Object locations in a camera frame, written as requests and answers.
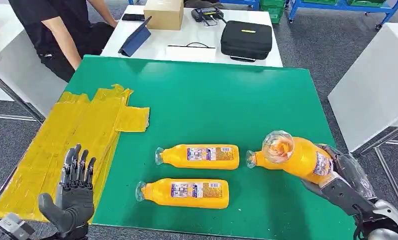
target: gray carpet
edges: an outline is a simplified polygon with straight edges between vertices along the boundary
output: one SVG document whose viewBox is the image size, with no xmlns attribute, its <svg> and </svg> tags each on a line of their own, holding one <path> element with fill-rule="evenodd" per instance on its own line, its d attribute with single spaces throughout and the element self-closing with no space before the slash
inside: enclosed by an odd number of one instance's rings
<svg viewBox="0 0 398 240">
<path fill-rule="evenodd" d="M 30 114 L 14 101 L 0 100 L 0 114 L 30 117 Z"/>
<path fill-rule="evenodd" d="M 106 0 L 106 3 L 116 19 L 121 17 L 127 6 L 125 0 Z M 245 6 L 227 6 L 229 8 L 247 9 Z M 102 21 L 101 17 L 91 7 L 89 11 L 92 22 Z M 286 18 L 288 12 L 288 10 L 285 12 L 280 24 L 274 26 L 282 62 L 285 67 L 310 70 L 336 145 L 341 151 L 346 152 L 347 148 L 327 100 L 327 95 L 374 37 L 376 34 L 374 27 L 383 19 L 384 15 L 372 13 L 365 16 L 362 12 L 300 8 L 296 14 L 295 22 L 289 24 Z M 392 18 L 391 22 L 398 22 L 398 14 Z M 0 103 L 1 112 L 8 114 L 18 112 L 13 108 L 15 108 L 14 104 Z M 0 120 L 0 186 L 37 131 L 38 126 L 35 123 L 30 124 Z M 18 137 L 11 137 L 9 132 L 17 134 Z M 385 145 L 381 150 L 398 182 L 398 146 Z M 366 171 L 377 195 L 398 208 L 398 201 L 375 153 L 370 152 L 366 156 L 360 156 L 358 161 Z M 35 237 L 46 237 L 54 232 L 54 228 L 49 223 L 33 222 L 31 225 L 37 231 Z M 103 226 L 92 226 L 89 230 L 89 237 L 92 240 L 229 239 Z"/>
</svg>

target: gray glove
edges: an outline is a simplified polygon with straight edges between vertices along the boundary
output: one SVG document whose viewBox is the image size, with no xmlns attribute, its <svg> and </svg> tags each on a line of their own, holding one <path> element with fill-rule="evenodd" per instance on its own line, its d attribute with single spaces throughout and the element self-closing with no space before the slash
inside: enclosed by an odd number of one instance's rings
<svg viewBox="0 0 398 240">
<path fill-rule="evenodd" d="M 56 235 L 61 239 L 68 236 L 82 239 L 87 234 L 88 220 L 95 212 L 92 177 L 96 158 L 91 158 L 86 170 L 89 151 L 84 150 L 78 162 L 80 149 L 81 145 L 77 144 L 66 154 L 55 204 L 48 193 L 38 196 L 40 212 L 56 226 Z"/>
</svg>

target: black case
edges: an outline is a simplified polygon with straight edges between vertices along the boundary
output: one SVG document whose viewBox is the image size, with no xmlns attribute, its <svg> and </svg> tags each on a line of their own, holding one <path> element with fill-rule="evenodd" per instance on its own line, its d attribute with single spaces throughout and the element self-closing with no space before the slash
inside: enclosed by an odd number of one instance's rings
<svg viewBox="0 0 398 240">
<path fill-rule="evenodd" d="M 236 57 L 254 60 L 264 60 L 273 46 L 273 29 L 271 26 L 228 21 L 221 35 L 221 52 Z"/>
</svg>

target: orange juice bottle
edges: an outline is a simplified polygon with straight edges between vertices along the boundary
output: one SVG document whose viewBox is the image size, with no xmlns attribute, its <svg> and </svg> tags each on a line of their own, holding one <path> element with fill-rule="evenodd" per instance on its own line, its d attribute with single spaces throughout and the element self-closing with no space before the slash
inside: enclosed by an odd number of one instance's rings
<svg viewBox="0 0 398 240">
<path fill-rule="evenodd" d="M 247 151 L 247 166 L 281 169 L 315 184 L 333 171 L 330 155 L 311 141 L 292 137 L 285 131 L 273 131 L 262 142 L 261 151 Z"/>
<path fill-rule="evenodd" d="M 159 205 L 204 209 L 225 209 L 229 205 L 229 184 L 217 179 L 170 179 L 137 184 L 135 198 Z"/>
<path fill-rule="evenodd" d="M 158 147 L 155 162 L 177 168 L 233 170 L 239 166 L 239 148 L 229 144 L 180 144 L 165 150 Z"/>
</svg>

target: robotic hand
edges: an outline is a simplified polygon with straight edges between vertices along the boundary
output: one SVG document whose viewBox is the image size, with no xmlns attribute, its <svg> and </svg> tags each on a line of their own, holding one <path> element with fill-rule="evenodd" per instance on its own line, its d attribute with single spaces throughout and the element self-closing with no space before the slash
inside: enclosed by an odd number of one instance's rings
<svg viewBox="0 0 398 240">
<path fill-rule="evenodd" d="M 81 145 L 77 144 L 66 154 L 61 179 L 57 185 L 55 204 L 48 193 L 38 196 L 40 212 L 57 228 L 54 235 L 43 240 L 88 239 L 88 221 L 95 212 L 92 179 L 96 158 L 91 158 L 86 169 L 89 151 L 84 150 L 79 160 L 80 149 Z M 17 240 L 27 240 L 34 233 L 34 230 L 14 213 L 0 220 L 0 229 Z"/>
<path fill-rule="evenodd" d="M 376 197 L 357 160 L 328 145 L 317 146 L 333 159 L 333 174 L 319 185 L 302 180 L 304 186 L 354 217 L 354 240 L 398 240 L 398 210 Z"/>
</svg>

